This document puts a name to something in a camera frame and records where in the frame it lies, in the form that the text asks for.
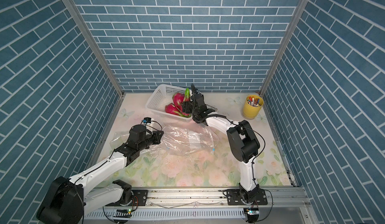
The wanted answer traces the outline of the pink dragon fruit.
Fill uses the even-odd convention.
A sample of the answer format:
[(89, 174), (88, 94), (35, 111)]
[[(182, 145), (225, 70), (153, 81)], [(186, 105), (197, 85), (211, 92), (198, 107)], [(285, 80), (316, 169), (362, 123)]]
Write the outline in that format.
[(172, 97), (173, 104), (175, 107), (181, 112), (182, 106), (181, 104), (184, 102), (184, 94), (182, 93), (175, 93)]
[(174, 104), (170, 103), (165, 106), (165, 112), (168, 114), (180, 116), (180, 117), (185, 117), (185, 118), (190, 118), (191, 114), (185, 114), (182, 113)]

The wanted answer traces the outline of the clear zip-top bag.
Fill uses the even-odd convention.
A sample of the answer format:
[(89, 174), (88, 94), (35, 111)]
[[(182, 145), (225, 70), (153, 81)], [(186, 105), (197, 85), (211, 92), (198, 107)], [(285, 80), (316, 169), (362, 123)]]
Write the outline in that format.
[(129, 138), (129, 132), (128, 131), (119, 131), (116, 132), (110, 141), (110, 147), (112, 150), (117, 149), (122, 144), (126, 143)]
[(210, 127), (196, 123), (168, 123), (163, 129), (160, 147), (173, 155), (212, 152), (219, 141)]

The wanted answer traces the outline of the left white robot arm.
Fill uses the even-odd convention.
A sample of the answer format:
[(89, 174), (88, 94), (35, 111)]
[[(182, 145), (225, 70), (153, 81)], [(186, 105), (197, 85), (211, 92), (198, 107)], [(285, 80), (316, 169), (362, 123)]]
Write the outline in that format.
[(132, 186), (122, 180), (115, 180), (103, 189), (95, 190), (95, 187), (133, 163), (144, 149), (160, 144), (163, 134), (162, 129), (134, 125), (127, 141), (108, 158), (69, 178), (55, 179), (37, 211), (37, 219), (44, 224), (77, 224), (90, 212), (108, 204), (138, 204)]

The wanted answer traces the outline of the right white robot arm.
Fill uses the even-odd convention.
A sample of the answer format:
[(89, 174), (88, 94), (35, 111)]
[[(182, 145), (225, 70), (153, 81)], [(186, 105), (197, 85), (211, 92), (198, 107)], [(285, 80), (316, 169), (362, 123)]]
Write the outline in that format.
[(254, 169), (261, 146), (257, 138), (259, 133), (252, 129), (248, 121), (230, 120), (227, 116), (218, 114), (216, 109), (208, 107), (203, 94), (195, 88), (194, 84), (191, 84), (188, 92), (190, 101), (182, 103), (182, 111), (191, 114), (196, 123), (205, 124), (226, 134), (231, 153), (240, 164), (240, 198), (247, 205), (255, 203), (257, 195), (260, 194)]

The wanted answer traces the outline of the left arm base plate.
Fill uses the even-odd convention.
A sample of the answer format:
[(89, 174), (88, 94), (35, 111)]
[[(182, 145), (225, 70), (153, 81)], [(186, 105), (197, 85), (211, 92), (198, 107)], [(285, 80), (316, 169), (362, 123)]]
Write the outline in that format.
[(107, 207), (144, 207), (148, 197), (148, 190), (124, 191), (122, 197), (114, 203), (109, 203)]

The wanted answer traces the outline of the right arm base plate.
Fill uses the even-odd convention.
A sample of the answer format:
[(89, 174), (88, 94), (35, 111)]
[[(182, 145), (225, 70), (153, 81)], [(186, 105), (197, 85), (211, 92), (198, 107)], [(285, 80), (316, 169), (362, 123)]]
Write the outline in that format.
[(241, 189), (227, 189), (224, 190), (222, 193), (226, 197), (229, 206), (265, 206), (268, 204), (266, 193), (263, 189), (255, 189), (250, 192)]

